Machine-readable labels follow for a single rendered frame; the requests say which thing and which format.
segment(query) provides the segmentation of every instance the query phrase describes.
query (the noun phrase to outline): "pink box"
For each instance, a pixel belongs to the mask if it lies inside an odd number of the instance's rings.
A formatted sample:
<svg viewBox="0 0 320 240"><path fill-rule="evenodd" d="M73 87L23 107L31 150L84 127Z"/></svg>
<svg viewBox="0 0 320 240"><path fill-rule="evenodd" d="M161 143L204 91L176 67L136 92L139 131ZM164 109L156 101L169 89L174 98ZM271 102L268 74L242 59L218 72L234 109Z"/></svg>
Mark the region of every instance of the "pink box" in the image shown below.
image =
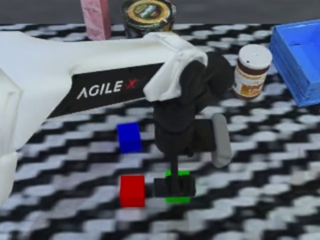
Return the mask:
<svg viewBox="0 0 320 240"><path fill-rule="evenodd" d="M108 0L81 0L82 13L88 38L94 41L111 37Z"/></svg>

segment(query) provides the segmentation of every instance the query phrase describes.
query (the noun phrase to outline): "background wall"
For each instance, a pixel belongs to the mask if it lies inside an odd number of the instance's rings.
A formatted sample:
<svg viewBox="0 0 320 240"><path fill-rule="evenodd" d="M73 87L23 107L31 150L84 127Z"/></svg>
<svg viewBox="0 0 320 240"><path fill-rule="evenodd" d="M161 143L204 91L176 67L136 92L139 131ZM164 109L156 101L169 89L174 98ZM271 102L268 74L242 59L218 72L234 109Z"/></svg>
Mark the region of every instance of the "background wall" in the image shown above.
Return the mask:
<svg viewBox="0 0 320 240"><path fill-rule="evenodd" d="M121 23L123 0L109 0ZM173 0L178 23L285 23L320 18L320 0ZM1 0L0 24L82 23L80 0Z"/></svg>

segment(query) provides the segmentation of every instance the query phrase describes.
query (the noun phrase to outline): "table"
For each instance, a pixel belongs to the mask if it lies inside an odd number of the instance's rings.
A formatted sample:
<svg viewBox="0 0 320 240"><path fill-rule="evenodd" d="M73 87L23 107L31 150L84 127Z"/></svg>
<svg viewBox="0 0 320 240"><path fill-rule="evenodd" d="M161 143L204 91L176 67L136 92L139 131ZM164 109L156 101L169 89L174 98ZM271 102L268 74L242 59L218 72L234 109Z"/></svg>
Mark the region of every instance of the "table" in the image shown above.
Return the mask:
<svg viewBox="0 0 320 240"><path fill-rule="evenodd" d="M58 41L86 39L78 24L0 30ZM183 38L223 54L233 65L241 46L267 45L271 30L261 24L175 26ZM113 36L123 38L122 26L113 27ZM227 117L233 163L218 170L206 154L182 159L180 168L196 177L197 197L176 206L149 191L168 164L155 148L146 102L46 122L21 150L13 194L0 210L0 239L320 239L319 107L297 108L271 66L261 96L245 102L229 94L201 115L216 112ZM120 155L115 126L131 121L140 123L143 152ZM119 176L132 173L146 176L145 209L119 208Z"/></svg>

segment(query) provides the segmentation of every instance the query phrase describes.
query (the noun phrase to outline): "blue box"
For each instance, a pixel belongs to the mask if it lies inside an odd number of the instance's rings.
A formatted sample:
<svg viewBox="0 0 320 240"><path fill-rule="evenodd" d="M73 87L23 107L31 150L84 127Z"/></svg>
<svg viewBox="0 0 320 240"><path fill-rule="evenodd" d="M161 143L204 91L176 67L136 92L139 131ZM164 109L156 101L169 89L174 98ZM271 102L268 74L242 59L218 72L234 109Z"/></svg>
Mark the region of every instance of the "blue box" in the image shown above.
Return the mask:
<svg viewBox="0 0 320 240"><path fill-rule="evenodd" d="M139 125L137 122L118 124L118 141L122 154L137 153L142 151Z"/></svg>
<svg viewBox="0 0 320 240"><path fill-rule="evenodd" d="M320 104L320 20L275 26L269 49L298 107Z"/></svg>

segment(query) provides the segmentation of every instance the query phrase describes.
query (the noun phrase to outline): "green cube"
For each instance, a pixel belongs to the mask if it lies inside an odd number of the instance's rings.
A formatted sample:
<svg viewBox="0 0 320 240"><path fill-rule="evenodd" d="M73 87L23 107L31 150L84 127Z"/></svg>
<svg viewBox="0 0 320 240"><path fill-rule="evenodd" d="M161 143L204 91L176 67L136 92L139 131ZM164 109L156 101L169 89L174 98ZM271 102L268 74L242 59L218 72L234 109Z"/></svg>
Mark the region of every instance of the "green cube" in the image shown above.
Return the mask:
<svg viewBox="0 0 320 240"><path fill-rule="evenodd" d="M190 171L188 171L188 170L179 170L178 171L178 175L179 176L190 175ZM166 177L171 176L171 171L170 170L165 171L165 176ZM189 197L189 196L166 197L165 201L168 204L188 204L191 201L191 197Z"/></svg>

